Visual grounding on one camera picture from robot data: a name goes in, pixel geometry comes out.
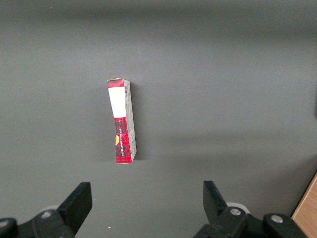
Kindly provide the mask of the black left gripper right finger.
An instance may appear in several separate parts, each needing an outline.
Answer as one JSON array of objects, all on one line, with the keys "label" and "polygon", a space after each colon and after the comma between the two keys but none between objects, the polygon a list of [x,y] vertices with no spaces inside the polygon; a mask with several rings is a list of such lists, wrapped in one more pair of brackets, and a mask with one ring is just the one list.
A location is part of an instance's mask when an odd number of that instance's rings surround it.
[{"label": "black left gripper right finger", "polygon": [[268,213],[257,219],[237,206],[228,206],[215,183],[204,181],[203,206],[208,223],[196,238],[305,238],[306,234],[289,217]]}]

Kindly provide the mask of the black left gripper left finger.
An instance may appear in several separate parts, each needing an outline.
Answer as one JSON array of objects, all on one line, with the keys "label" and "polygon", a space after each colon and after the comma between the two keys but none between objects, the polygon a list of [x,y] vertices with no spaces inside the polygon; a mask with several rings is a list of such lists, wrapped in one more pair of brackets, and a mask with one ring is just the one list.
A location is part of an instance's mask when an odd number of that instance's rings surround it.
[{"label": "black left gripper left finger", "polygon": [[1,218],[2,238],[73,238],[92,209],[91,183],[80,183],[56,208],[46,209],[29,221]]}]

